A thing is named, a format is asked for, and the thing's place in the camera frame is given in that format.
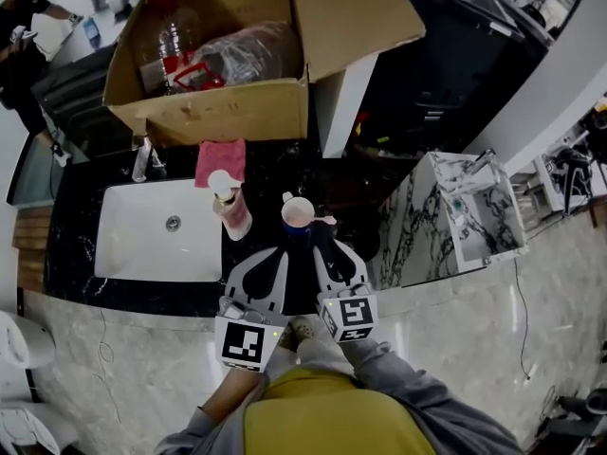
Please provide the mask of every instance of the pink cloth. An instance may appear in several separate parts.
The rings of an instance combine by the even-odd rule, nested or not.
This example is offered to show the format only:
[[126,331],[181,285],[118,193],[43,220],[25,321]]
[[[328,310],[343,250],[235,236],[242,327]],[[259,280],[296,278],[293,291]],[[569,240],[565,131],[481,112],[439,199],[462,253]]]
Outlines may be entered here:
[[198,153],[194,186],[208,187],[209,175],[219,170],[224,170],[231,178],[244,182],[246,160],[247,147],[243,138],[228,143],[203,141]]

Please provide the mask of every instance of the gray tile floor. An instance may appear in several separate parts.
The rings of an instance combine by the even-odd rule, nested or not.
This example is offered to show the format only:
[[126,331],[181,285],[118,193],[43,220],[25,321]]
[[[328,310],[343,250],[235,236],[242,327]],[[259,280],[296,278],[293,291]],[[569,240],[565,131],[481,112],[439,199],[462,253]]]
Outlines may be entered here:
[[[511,429],[526,446],[544,399],[588,392],[607,319],[607,234],[583,214],[530,241],[514,263],[379,294],[376,337],[416,368]],[[41,398],[72,420],[88,455],[149,454],[221,381],[212,318],[172,318],[87,307],[26,293],[26,316],[44,324],[56,362],[34,372]]]

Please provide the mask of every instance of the person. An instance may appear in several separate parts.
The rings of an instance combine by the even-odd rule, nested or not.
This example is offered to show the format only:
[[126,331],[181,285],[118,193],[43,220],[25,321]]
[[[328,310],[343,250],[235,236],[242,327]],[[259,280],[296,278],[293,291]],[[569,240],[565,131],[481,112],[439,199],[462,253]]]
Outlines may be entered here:
[[46,67],[45,56],[33,43],[33,36],[28,35],[34,13],[69,20],[72,25],[82,20],[81,16],[48,0],[4,0],[0,5],[0,96],[5,106],[19,114],[28,132],[49,147],[64,167],[71,155],[48,131],[40,105],[30,89]]
[[[229,371],[155,454],[523,453],[505,428],[415,371],[387,342],[338,347],[320,340],[309,318],[290,324],[295,340],[283,335],[265,373]],[[297,355],[289,342],[291,350],[299,342]]]

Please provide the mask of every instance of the cardboard box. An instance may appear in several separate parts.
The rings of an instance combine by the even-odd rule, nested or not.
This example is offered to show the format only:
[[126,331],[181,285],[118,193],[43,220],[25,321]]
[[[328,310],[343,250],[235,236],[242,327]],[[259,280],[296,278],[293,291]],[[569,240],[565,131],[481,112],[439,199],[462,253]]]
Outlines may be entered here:
[[367,55],[423,37],[408,0],[180,0],[200,16],[205,41],[265,20],[299,32],[305,66],[300,79],[281,79],[146,99],[129,39],[142,5],[120,37],[104,103],[135,134],[147,130],[156,146],[304,138],[308,81],[316,82]]

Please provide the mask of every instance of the marble box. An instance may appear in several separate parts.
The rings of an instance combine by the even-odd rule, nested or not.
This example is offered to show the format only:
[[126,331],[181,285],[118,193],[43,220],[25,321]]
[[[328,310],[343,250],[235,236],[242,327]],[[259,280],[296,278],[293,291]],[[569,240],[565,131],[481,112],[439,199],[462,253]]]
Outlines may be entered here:
[[465,167],[476,155],[428,153],[380,209],[376,290],[439,280],[527,252],[504,167]]

